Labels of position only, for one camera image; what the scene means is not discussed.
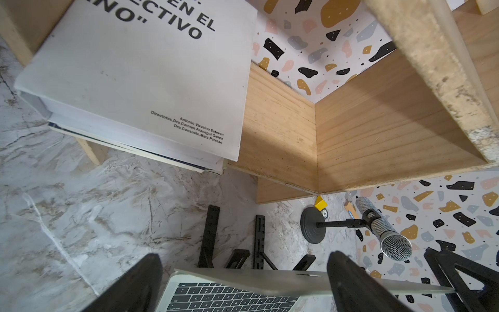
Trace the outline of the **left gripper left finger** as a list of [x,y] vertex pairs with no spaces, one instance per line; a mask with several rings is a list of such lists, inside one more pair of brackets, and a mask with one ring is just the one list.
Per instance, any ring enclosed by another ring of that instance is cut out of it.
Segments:
[[161,282],[160,257],[149,253],[83,311],[155,311]]

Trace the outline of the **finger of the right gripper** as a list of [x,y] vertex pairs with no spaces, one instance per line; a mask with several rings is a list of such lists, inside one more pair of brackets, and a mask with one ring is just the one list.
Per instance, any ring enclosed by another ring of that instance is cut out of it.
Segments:
[[424,258],[453,311],[498,311],[498,272],[449,250],[426,248]]

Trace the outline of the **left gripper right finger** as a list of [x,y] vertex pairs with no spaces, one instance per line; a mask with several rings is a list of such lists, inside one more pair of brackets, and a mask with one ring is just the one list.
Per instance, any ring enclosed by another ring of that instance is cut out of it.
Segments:
[[330,253],[327,275],[338,311],[409,311],[342,252]]

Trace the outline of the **silver laptop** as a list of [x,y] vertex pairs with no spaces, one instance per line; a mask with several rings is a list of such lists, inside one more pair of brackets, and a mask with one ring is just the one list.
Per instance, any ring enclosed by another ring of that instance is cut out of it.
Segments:
[[325,272],[194,268],[175,270],[157,311],[296,311],[308,297],[331,296]]

